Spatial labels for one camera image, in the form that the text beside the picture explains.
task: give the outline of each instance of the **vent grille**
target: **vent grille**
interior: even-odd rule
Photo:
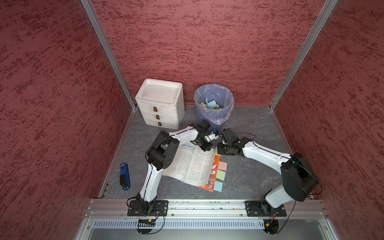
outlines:
[[[138,219],[96,219],[93,228],[137,228]],[[161,228],[163,219],[156,221],[153,229]],[[166,219],[163,229],[264,229],[262,219]]]

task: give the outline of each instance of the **black wire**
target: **black wire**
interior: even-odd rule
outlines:
[[[294,160],[291,159],[292,162],[296,163],[297,165],[299,165],[301,168],[303,168],[305,171],[307,171],[315,180],[316,182],[319,184],[320,186],[320,192],[319,193],[313,193],[311,195],[318,195],[318,194],[321,194],[323,192],[323,186],[319,183],[319,180],[317,180],[317,178],[312,174],[310,173],[305,167],[301,166],[300,164],[298,164],[297,162],[295,162]]]
[[[149,234],[155,234],[155,233],[158,233],[161,229],[163,229],[163,227],[164,227],[164,225],[165,225],[165,223],[166,223],[166,218],[165,218],[164,214],[163,214],[161,211],[159,211],[159,212],[161,213],[161,215],[163,215],[163,219],[164,219],[163,225],[161,226],[161,228],[160,228],[157,232],[148,233],[148,235],[149,235]]]
[[[153,170],[152,164],[150,164],[150,166],[151,166],[152,169],[151,169],[151,173],[149,174],[149,177],[148,177],[147,185],[145,186],[144,196],[142,197],[142,198],[143,198],[143,201],[141,202],[141,209],[143,210],[143,212],[144,212],[144,198],[145,198],[145,193],[147,193],[148,183],[149,183],[149,180],[150,180],[150,178],[151,178],[152,170]]]
[[[295,203],[294,203],[294,205],[293,205],[293,208],[292,208],[291,213],[288,215],[287,221],[285,221],[285,223],[283,224],[283,226],[280,228],[280,230],[279,230],[276,234],[278,234],[278,233],[284,228],[284,226],[285,226],[285,224],[288,222],[288,219],[289,219],[289,217],[291,216],[291,214],[292,214],[293,209],[295,208],[295,206],[296,206],[296,200],[295,200]]]
[[[209,141],[211,142],[211,144],[212,144],[213,146],[217,147],[217,145],[214,145],[214,143],[212,142],[212,140],[211,140],[211,138],[209,137],[209,135],[207,135],[207,137],[208,137]]]
[[[177,134],[186,132],[186,131],[188,131],[188,130],[189,130],[189,129],[184,130],[184,131],[182,131],[182,132],[179,132],[179,133],[177,133]],[[152,145],[149,146],[149,148],[147,148],[147,150],[145,151],[145,159],[147,160],[147,162],[148,162],[148,158],[147,158],[148,150],[149,150],[153,145],[155,145],[155,144],[158,143],[158,142],[162,142],[162,141],[166,140],[167,137],[175,136],[175,135],[177,135],[177,134],[173,134],[173,135],[166,136],[166,137],[164,137],[164,138],[162,138],[162,139],[160,139],[160,140],[158,140],[158,141],[152,143]],[[142,196],[143,202],[141,203],[141,209],[142,209],[143,211],[144,211],[144,209],[143,209],[143,208],[144,208],[144,198],[145,198],[145,194],[146,194],[146,192],[147,192],[148,183],[149,183],[149,180],[150,180],[150,178],[151,178],[152,171],[153,171],[153,166],[152,166],[152,164],[150,164],[150,166],[151,166],[151,173],[149,174],[149,177],[148,177],[148,182],[147,182],[147,185],[146,185],[146,187],[145,187],[144,196]]]
[[[131,199],[136,199],[136,196],[128,198],[128,200],[127,200],[127,207],[129,207],[128,201],[131,200]]]
[[[254,201],[251,205],[247,207],[247,210],[249,210],[250,207],[252,207],[255,203],[260,203],[260,201]]]
[[[265,150],[265,151],[267,151],[267,152],[270,152],[270,151],[268,151],[268,150],[266,150],[266,149],[264,149],[264,148],[262,148],[262,147],[260,147],[259,146],[259,148],[261,148],[262,150]],[[305,167],[303,167],[302,165],[300,165],[300,164],[298,164],[297,162],[295,162],[294,160],[292,160],[292,158],[287,158],[287,157],[285,157],[285,156],[281,156],[281,157],[284,157],[284,158],[286,158],[286,159],[288,159],[288,160],[291,160],[292,162],[294,162],[294,163],[296,163],[297,165],[299,165],[301,168],[303,168],[305,171],[307,171],[315,180],[316,180],[316,182],[318,183],[318,185],[320,186],[320,192],[318,192],[318,193],[313,193],[313,194],[310,194],[310,195],[318,195],[318,194],[321,194],[322,192],[323,192],[323,186],[320,184],[320,182],[319,182],[319,180],[312,174],[312,173],[310,173],[310,171],[308,171]]]
[[[249,132],[234,132],[235,134],[236,133],[245,133],[245,134],[249,134],[249,135],[252,135],[252,136],[255,136],[256,137],[256,135],[255,134],[252,134],[252,133],[249,133]]]
[[[163,215],[163,219],[164,219],[163,225],[161,226],[161,228],[160,228],[157,232],[147,233],[146,235],[158,233],[161,229],[163,229],[163,227],[164,227],[164,225],[165,225],[165,223],[166,223],[166,218],[165,218],[164,214],[163,214],[161,211],[159,211],[159,213],[161,213],[161,215]],[[138,233],[142,234],[142,233],[140,232],[139,224],[137,224],[137,229],[136,229],[136,231],[137,231]]]

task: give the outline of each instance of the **black mounting plate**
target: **black mounting plate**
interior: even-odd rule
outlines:
[[[160,212],[163,213],[164,216],[167,216],[167,212],[168,212],[168,201],[167,200],[156,200],[155,201],[155,205],[154,205],[154,210],[156,211],[155,208],[158,208],[158,210]],[[135,200],[132,200],[130,203],[129,203],[129,209],[128,209],[128,212],[127,212],[127,216],[148,216],[148,215],[145,215],[143,212],[142,212],[142,209],[141,209],[141,206],[139,205],[139,203]]]
[[[272,217],[274,213],[276,213],[276,217],[286,217],[287,213],[285,212],[284,205],[281,204],[278,208],[276,208],[270,216],[265,216],[262,214],[260,210],[260,201],[244,201],[245,209],[247,211],[248,217]]]

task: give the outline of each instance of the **trash can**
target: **trash can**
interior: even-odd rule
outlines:
[[[202,106],[201,103],[205,103],[206,99],[208,99],[208,102],[215,100],[220,109]],[[203,119],[206,119],[211,124],[212,129],[217,131],[222,130],[222,124],[228,120],[235,104],[231,91],[219,84],[206,84],[199,87],[195,91],[194,100],[197,122],[200,123]]]

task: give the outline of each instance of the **plastic storage drawers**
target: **plastic storage drawers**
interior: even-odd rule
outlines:
[[[147,78],[135,99],[146,124],[179,129],[184,117],[181,83]]]

